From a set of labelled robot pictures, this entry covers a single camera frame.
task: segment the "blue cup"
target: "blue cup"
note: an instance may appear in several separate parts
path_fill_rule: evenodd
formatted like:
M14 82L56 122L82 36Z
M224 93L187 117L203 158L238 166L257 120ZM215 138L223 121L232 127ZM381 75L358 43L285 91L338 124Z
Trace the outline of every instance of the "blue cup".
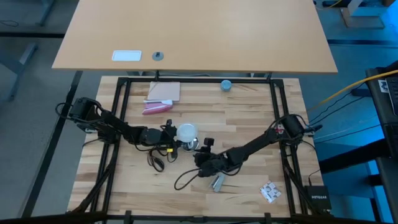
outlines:
M230 91L232 88L232 83L229 80L223 80L221 82L221 90L223 91Z

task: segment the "sticker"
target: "sticker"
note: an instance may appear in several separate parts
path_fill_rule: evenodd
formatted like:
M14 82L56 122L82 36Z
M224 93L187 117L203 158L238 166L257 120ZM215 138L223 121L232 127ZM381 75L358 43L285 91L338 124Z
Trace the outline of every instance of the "sticker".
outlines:
M382 93L388 93L387 82L385 80L378 80L378 81L379 81L380 91Z
M278 124L278 126L275 128L275 131L276 131L278 134L283 134L284 131L285 131L285 128L284 128L283 125Z
M139 62L142 52L140 50L115 50L112 61L114 62Z
M282 195L282 193L276 188L275 184L268 181L266 185L260 188L260 192L269 203L272 203L275 199Z

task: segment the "white label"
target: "white label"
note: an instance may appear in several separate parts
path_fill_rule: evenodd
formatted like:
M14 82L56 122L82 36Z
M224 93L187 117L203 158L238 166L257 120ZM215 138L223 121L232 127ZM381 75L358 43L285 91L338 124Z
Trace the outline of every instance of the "white label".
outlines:
M114 62L139 62L142 52L140 50L115 50L112 61Z

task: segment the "wooden tabletop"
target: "wooden tabletop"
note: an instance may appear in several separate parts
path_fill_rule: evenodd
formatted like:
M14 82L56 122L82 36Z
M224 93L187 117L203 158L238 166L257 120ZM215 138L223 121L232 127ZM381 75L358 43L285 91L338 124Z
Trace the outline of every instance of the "wooden tabletop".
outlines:
M103 77L99 86L96 99L108 110L111 109L117 79ZM307 120L299 80L284 79L284 83L290 112L301 114ZM144 116L141 115L144 109L142 101L148 89L149 83L132 83L126 112L126 121L130 125L159 128L167 119L172 119L177 127L182 123L193 123L198 127L201 146L205 137L215 139L212 147L215 153L246 144L262 134L275 120L267 84L234 84L231 91L225 93L220 91L219 83L181 83L180 101L170 111ZM86 141L96 138L96 134L89 134ZM83 148L68 209L75 208L94 186L102 148L102 142ZM308 175L319 169L317 155L307 144L300 144L297 154L305 184ZM174 163L160 157L165 162L165 170L158 173L148 166L145 152L137 151L133 145L122 140L109 213L123 215L126 210L132 210L134 215L263 217L264 212L270 212L273 217L290 216L278 144L253 154L238 175L225 178L219 193L209 188L214 177L196 178L185 189L174 190L177 177L186 170L196 168L192 155L191 152L179 151ZM191 176L184 177L178 186L186 183ZM323 185L319 172L311 178L314 185ZM268 180L282 192L273 203L269 203L259 192ZM298 193L292 186L299 212Z
M312 0L81 0L53 68L337 72Z

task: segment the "small metal object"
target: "small metal object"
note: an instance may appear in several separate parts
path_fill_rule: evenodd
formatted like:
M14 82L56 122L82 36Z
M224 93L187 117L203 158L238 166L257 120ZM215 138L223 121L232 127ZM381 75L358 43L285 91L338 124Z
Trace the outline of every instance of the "small metal object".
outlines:
M185 152L193 152L194 150L196 150L199 146L199 140L198 138L195 138L192 142L188 142L185 143L183 142L183 144L181 145L182 149Z
M225 179L225 174L218 173L216 178L210 183L209 187L212 187L214 192L219 192L221 190L221 186L223 185Z
M154 54L152 54L152 59L154 59L155 61L160 61L163 58L164 58L163 52L155 52Z

